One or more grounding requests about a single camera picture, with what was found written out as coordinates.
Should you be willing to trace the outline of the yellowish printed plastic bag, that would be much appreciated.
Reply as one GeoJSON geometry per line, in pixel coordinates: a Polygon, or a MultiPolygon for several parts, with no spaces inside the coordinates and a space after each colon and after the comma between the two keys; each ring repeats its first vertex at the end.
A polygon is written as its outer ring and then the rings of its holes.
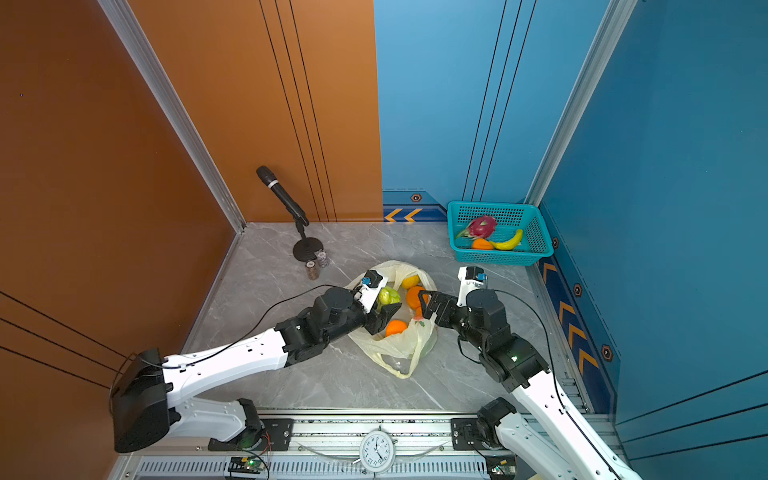
{"type": "Polygon", "coordinates": [[[403,333],[389,337],[385,336],[385,331],[370,334],[364,328],[354,330],[348,337],[378,366],[399,379],[407,379],[436,344],[437,326],[433,319],[423,318],[421,310],[412,310],[408,306],[407,290],[401,283],[411,275],[419,275],[420,286],[425,290],[436,290],[436,284],[426,271],[398,260],[385,261],[373,269],[386,276],[387,286],[396,289],[401,296],[402,307],[393,319],[403,320],[409,326],[403,333]]]}

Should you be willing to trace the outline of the pink dragon fruit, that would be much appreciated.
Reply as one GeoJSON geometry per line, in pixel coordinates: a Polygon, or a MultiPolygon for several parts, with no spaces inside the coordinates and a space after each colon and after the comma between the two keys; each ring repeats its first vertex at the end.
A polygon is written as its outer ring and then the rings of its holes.
{"type": "Polygon", "coordinates": [[[459,238],[488,239],[496,230],[497,221],[493,216],[483,215],[472,220],[467,227],[455,235],[459,238]]]}

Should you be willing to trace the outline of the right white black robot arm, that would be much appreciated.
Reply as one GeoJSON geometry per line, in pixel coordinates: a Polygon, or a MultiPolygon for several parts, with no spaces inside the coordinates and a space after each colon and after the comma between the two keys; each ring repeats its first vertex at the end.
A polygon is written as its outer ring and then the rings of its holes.
{"type": "Polygon", "coordinates": [[[476,347],[486,373],[547,434],[542,437],[512,403],[499,397],[477,412],[482,441],[516,454],[543,479],[638,479],[565,394],[555,368],[512,332],[499,293],[476,289],[464,299],[437,291],[418,294],[425,317],[476,347]]]}

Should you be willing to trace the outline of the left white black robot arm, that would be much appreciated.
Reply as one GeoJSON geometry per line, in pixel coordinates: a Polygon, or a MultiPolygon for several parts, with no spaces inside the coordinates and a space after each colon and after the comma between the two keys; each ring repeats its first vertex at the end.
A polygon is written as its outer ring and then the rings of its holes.
{"type": "Polygon", "coordinates": [[[314,358],[359,328],[377,334],[400,307],[382,303],[379,291],[367,286],[331,287],[297,315],[235,343],[188,354],[162,356],[157,349],[137,354],[109,395],[115,451],[136,452],[172,436],[233,442],[257,427],[252,403],[239,399],[214,406],[219,417],[209,420],[194,397],[314,358]]]}

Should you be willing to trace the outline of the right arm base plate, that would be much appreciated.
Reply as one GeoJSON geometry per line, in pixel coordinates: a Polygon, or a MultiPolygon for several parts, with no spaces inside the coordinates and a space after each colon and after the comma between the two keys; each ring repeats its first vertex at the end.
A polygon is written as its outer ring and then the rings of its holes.
{"type": "Polygon", "coordinates": [[[502,449],[495,430],[485,420],[452,418],[450,420],[452,447],[455,451],[502,449]]]}

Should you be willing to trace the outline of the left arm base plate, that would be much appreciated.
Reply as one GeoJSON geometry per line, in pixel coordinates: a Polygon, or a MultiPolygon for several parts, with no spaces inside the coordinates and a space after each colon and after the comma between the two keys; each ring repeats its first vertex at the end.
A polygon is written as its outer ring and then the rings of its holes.
{"type": "Polygon", "coordinates": [[[247,426],[232,440],[222,442],[211,439],[207,449],[212,452],[285,452],[289,450],[294,420],[292,418],[268,418],[262,420],[262,428],[247,426]]]}

